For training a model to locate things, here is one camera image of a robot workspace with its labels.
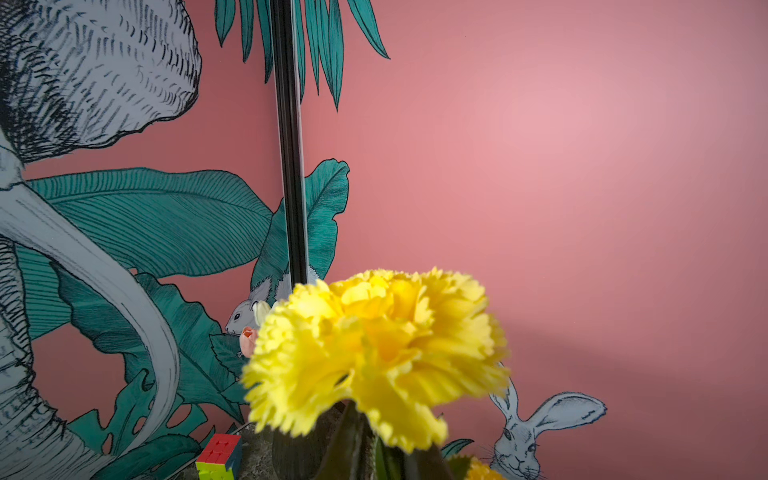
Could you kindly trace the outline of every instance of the pink wall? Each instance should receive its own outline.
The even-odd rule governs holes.
[[[251,56],[244,64],[239,17],[221,48],[214,7],[208,3],[187,2],[203,58],[200,97],[191,110],[122,138],[107,149],[80,150],[30,164],[25,178],[128,167],[166,172],[226,170],[245,180],[275,211],[283,198],[283,181],[274,80],[263,84],[261,38],[254,37]],[[207,314],[224,326],[234,307],[248,297],[254,263],[217,275],[173,276],[162,281],[175,283],[187,301],[201,302]],[[32,346],[35,386],[58,409],[59,416],[71,421],[98,408],[106,425],[114,412],[115,396],[125,387],[122,357],[98,352],[71,325],[35,340]],[[211,425],[222,432],[232,423],[215,407],[204,406],[204,410],[211,422],[195,432],[198,440]]]
[[[339,113],[310,81],[303,105],[306,170],[351,170],[328,279],[485,283],[521,415],[608,406],[540,437],[548,478],[762,478],[768,5],[373,6],[392,60],[343,5]],[[453,438],[501,434],[487,399],[446,412]]]

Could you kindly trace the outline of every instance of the monstera leaf drawing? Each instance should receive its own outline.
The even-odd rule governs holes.
[[[349,167],[345,162],[326,160],[317,166],[304,182],[306,199],[306,233],[310,265],[322,279],[336,255],[339,227],[333,219],[346,209],[349,196]],[[259,261],[253,268],[251,288],[271,279],[272,289],[267,299],[275,300],[277,285],[288,270],[288,234],[286,232],[285,203],[272,216],[270,231],[264,240]]]
[[[121,353],[125,359],[125,381],[139,372],[152,372],[147,349],[127,320],[89,286],[55,266],[61,298],[72,308],[72,325],[88,337],[103,353]],[[181,374],[178,395],[186,403],[213,404],[238,422],[243,418],[237,404],[221,394],[235,377],[216,359],[210,348],[210,335],[221,327],[200,303],[189,303],[174,284],[161,285],[149,273],[139,273],[136,280],[147,292],[168,322],[180,354]],[[151,384],[154,374],[147,374]]]
[[[155,387],[147,383],[147,375],[147,370],[141,370],[121,390],[115,399],[114,414],[106,428],[101,427],[98,410],[91,410],[76,418],[68,424],[68,428],[76,433],[88,448],[108,455],[120,455],[135,438],[134,431],[138,430],[137,427],[141,426],[149,415]],[[176,411],[182,403],[184,400],[176,395],[173,410]],[[109,471],[101,472],[101,477],[114,480],[133,478],[149,468],[160,466],[154,474],[158,478],[164,478],[163,474],[173,473],[200,452],[200,444],[190,439],[189,434],[207,420],[203,410],[197,405],[192,405],[186,418],[172,427],[163,424],[147,444],[111,464]],[[104,476],[104,473],[109,472],[112,473],[111,476]]]

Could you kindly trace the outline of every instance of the black pole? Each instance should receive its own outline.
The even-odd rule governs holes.
[[[291,288],[307,283],[306,208],[301,151],[300,91],[293,47],[293,0],[270,0],[270,26],[275,59],[277,123],[280,126],[280,157],[283,162],[286,232]],[[272,435],[272,466],[280,480],[310,480],[317,473],[327,449],[328,414],[318,419],[306,437],[290,438],[275,430]]]
[[[288,265],[291,289],[307,283],[306,207],[304,164],[301,149],[300,90],[293,51],[293,0],[270,0],[277,123],[280,126],[280,157],[283,162],[283,192],[286,203]]]

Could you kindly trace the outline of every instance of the palm leaf drawing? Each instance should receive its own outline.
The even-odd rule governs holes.
[[[269,0],[256,0],[261,27],[261,39],[264,47],[264,83],[270,79],[273,67],[272,29],[270,26]],[[384,58],[389,59],[382,42],[376,15],[370,0],[347,0],[349,9],[357,21],[357,25],[368,39],[374,50]],[[234,0],[217,0],[214,11],[219,41],[223,45],[229,33],[234,18]],[[304,40],[304,22],[301,15],[301,0],[293,0],[293,10],[296,16],[295,41],[296,56],[299,64],[299,80],[301,99],[304,99],[306,82],[306,49]],[[339,0],[304,0],[304,16],[306,18],[306,37],[310,44],[310,60],[315,75],[315,86],[320,93],[320,65],[323,66],[328,89],[333,96],[336,110],[339,109],[341,87],[344,70],[344,32],[341,20]],[[243,26],[243,61],[248,59],[253,41],[253,0],[240,0],[240,18]]]
[[[32,180],[45,198],[125,268],[205,276],[258,257],[272,212],[237,175],[147,168]],[[18,248],[32,339],[69,322],[50,260]]]

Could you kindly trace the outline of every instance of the elephant drawing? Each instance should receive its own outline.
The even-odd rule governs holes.
[[[108,147],[197,99],[202,61],[181,0],[0,2],[0,478],[81,480],[115,457],[87,448],[32,386],[16,245],[37,250],[111,303],[151,357],[146,441],[172,410],[179,353],[133,276],[38,196],[24,165]]]

